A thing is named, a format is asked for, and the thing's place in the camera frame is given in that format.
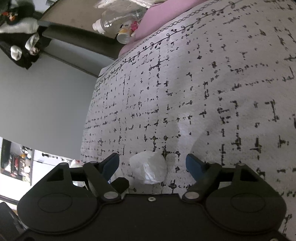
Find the bottle cap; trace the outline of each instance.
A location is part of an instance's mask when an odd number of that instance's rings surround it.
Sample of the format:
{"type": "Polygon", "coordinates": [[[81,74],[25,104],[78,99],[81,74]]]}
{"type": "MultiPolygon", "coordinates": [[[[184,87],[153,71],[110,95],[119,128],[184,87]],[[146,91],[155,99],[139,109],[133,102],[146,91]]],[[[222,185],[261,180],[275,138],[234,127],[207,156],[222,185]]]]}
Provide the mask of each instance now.
{"type": "Polygon", "coordinates": [[[98,19],[94,24],[93,24],[93,29],[95,31],[98,31],[100,34],[104,34],[105,31],[101,26],[101,19],[98,19]]]}

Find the vine pattern border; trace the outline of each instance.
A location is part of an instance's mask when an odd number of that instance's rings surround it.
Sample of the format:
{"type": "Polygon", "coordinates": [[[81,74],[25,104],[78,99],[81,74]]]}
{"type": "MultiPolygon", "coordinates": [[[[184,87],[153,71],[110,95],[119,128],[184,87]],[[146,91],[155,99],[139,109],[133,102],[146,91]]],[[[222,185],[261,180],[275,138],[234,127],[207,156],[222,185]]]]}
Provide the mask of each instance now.
{"type": "MultiPolygon", "coordinates": [[[[198,10],[195,10],[194,12],[188,14],[186,17],[182,18],[182,19],[179,19],[178,21],[175,21],[173,23],[171,23],[170,25],[166,26],[165,28],[162,28],[161,30],[158,30],[157,32],[155,32],[154,34],[150,35],[147,39],[145,39],[143,42],[141,42],[140,44],[138,44],[136,47],[132,48],[131,50],[128,51],[128,53],[130,53],[131,51],[133,51],[134,49],[138,48],[140,45],[144,44],[145,42],[147,42],[149,39],[155,37],[156,35],[160,34],[161,32],[163,32],[164,30],[168,29],[168,28],[171,28],[173,27],[174,25],[177,25],[178,23],[181,23],[182,21],[186,20],[187,18],[201,12],[202,10],[204,10],[205,8],[217,3],[217,2],[220,2],[222,0],[214,0],[208,4],[205,4],[204,6],[202,6],[200,9],[198,10]]],[[[192,29],[194,27],[195,24],[199,24],[201,22],[201,20],[207,16],[219,16],[220,14],[223,14],[224,13],[224,10],[228,7],[231,7],[232,9],[235,8],[235,5],[239,2],[241,2],[243,0],[239,0],[237,2],[232,2],[232,1],[229,1],[228,2],[228,5],[226,5],[225,7],[223,7],[222,9],[219,9],[219,10],[215,10],[215,9],[212,9],[210,13],[208,12],[204,12],[202,13],[202,17],[201,18],[196,18],[196,21],[192,24],[189,24],[187,26],[181,26],[180,30],[177,30],[177,29],[172,29],[171,31],[173,32],[172,34],[169,34],[167,33],[166,34],[166,37],[153,43],[151,42],[149,46],[144,46],[143,47],[143,50],[142,51],[138,51],[138,53],[136,55],[134,55],[133,57],[129,57],[129,59],[124,59],[122,62],[122,64],[120,64],[120,66],[116,69],[114,69],[114,71],[111,71],[110,74],[107,76],[107,77],[104,77],[104,79],[102,79],[99,83],[99,85],[97,85],[98,87],[100,86],[101,83],[103,83],[107,78],[109,78],[112,74],[114,74],[115,72],[119,71],[121,69],[121,67],[125,64],[125,63],[131,63],[135,60],[136,57],[139,57],[141,55],[142,52],[146,51],[147,49],[150,49],[152,50],[153,48],[157,48],[159,45],[161,45],[162,41],[166,40],[166,41],[169,41],[170,40],[170,37],[176,33],[184,33],[186,30],[189,31],[190,29],[192,29]]]]}

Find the gray wall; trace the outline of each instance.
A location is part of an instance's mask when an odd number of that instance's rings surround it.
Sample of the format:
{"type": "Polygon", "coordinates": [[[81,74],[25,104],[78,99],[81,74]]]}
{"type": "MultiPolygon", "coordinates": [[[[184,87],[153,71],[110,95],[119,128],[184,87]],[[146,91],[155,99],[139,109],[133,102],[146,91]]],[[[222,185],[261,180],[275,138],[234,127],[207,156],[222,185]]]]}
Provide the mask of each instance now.
{"type": "Polygon", "coordinates": [[[114,60],[87,49],[53,39],[45,51],[95,76],[114,60]]]}
{"type": "Polygon", "coordinates": [[[29,70],[2,51],[0,62],[0,136],[79,159],[96,78],[45,55],[29,70]]]}
{"type": "Polygon", "coordinates": [[[35,11],[42,12],[42,13],[44,13],[50,7],[46,5],[46,0],[11,0],[11,3],[13,5],[18,5],[18,2],[33,3],[35,5],[35,11]]]}

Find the white plastic bag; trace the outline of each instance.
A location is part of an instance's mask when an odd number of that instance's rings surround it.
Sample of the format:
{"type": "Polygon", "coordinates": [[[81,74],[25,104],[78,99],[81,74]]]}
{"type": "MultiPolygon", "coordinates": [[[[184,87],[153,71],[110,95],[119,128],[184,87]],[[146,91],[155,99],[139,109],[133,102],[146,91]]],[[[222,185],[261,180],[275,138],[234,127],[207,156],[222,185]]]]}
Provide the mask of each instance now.
{"type": "Polygon", "coordinates": [[[8,25],[6,23],[0,26],[0,34],[2,33],[25,33],[33,34],[38,30],[39,25],[34,18],[24,18],[15,25],[8,25]]]}
{"type": "Polygon", "coordinates": [[[150,8],[158,0],[100,0],[94,6],[95,8],[108,8],[117,12],[134,10],[139,8],[139,6],[150,8]]]}
{"type": "Polygon", "coordinates": [[[143,151],[129,160],[134,177],[142,184],[156,184],[165,180],[167,164],[159,152],[143,151]]]}

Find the black cloth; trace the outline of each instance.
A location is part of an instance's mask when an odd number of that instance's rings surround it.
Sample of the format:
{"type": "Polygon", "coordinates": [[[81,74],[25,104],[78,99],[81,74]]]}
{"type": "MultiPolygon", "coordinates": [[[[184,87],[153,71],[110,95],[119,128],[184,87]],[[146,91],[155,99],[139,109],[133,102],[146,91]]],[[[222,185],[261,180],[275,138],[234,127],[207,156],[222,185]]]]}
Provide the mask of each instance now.
{"type": "MultiPolygon", "coordinates": [[[[37,47],[40,50],[43,50],[45,47],[47,47],[51,41],[51,39],[43,37],[42,32],[44,31],[44,28],[39,28],[38,33],[40,36],[39,41],[36,43],[35,47],[37,47]]],[[[0,49],[18,66],[29,69],[32,66],[32,62],[36,62],[39,58],[39,54],[36,56],[30,55],[29,51],[25,48],[25,44],[28,41],[28,39],[33,34],[24,34],[24,33],[13,33],[13,34],[7,34],[3,33],[0,34],[0,49]],[[22,50],[22,56],[21,59],[18,61],[15,61],[11,57],[10,48],[11,46],[16,45],[22,50]]]]}
{"type": "Polygon", "coordinates": [[[5,12],[6,23],[8,25],[15,25],[23,18],[32,17],[35,11],[33,4],[24,2],[24,5],[12,8],[5,12]]]}

